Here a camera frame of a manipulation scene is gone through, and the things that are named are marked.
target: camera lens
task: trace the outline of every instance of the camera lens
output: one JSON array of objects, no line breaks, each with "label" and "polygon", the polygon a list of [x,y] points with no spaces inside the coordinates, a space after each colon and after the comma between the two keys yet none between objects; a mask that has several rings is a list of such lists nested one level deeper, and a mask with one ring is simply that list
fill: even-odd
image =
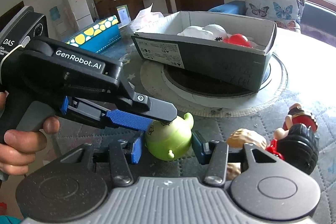
[{"label": "camera lens", "polygon": [[39,37],[41,36],[42,32],[43,32],[43,25],[40,23],[35,27],[34,36]]}]

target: teal clothing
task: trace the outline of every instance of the teal clothing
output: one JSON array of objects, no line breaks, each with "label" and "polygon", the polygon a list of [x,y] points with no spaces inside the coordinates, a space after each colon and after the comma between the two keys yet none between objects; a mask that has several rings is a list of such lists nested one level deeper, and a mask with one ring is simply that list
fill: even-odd
[{"label": "teal clothing", "polygon": [[0,224],[19,224],[21,220],[10,216],[0,216]]}]

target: green round toy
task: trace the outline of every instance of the green round toy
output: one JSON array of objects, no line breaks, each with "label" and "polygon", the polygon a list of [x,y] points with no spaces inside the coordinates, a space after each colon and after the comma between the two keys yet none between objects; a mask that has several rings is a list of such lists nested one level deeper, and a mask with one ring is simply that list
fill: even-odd
[{"label": "green round toy", "polygon": [[152,121],[145,133],[149,152],[160,160],[181,158],[190,148],[193,126],[194,118],[190,113],[184,114],[184,119],[177,116],[170,123]]}]

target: refrigerator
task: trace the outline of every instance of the refrigerator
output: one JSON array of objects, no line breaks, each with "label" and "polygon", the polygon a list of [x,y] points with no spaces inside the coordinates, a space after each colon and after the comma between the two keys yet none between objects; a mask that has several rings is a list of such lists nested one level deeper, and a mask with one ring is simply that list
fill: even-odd
[{"label": "refrigerator", "polygon": [[76,31],[81,31],[93,23],[86,0],[67,0],[69,17]]}]

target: teal box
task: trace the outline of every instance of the teal box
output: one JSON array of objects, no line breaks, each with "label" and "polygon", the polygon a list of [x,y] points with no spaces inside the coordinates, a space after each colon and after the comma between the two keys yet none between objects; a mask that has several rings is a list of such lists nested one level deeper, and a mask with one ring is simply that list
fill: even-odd
[{"label": "teal box", "polygon": [[101,53],[120,39],[118,19],[112,16],[77,32],[67,39],[66,43],[90,52]]}]

